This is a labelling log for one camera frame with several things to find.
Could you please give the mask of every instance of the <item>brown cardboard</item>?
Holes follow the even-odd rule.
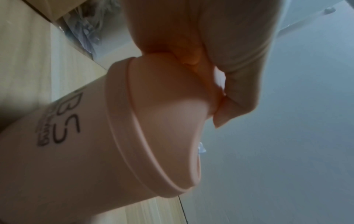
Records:
[[[86,0],[26,0],[52,22],[84,3]]]

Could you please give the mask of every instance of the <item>wooden floor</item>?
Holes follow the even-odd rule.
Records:
[[[58,28],[21,0],[0,0],[0,130],[104,75]],[[87,224],[186,224],[179,198],[154,198]]]

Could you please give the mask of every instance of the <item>pink bottle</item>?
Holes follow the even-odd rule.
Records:
[[[107,75],[0,134],[0,220],[70,223],[200,181],[198,144],[218,97],[170,54]]]

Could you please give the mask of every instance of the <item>human hand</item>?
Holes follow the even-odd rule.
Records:
[[[255,109],[282,0],[121,0],[143,53],[172,52],[198,66],[205,52],[226,76],[214,125]]]

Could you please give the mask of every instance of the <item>white strip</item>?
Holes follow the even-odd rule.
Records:
[[[61,31],[51,24],[51,77],[52,101],[60,98],[60,33]]]

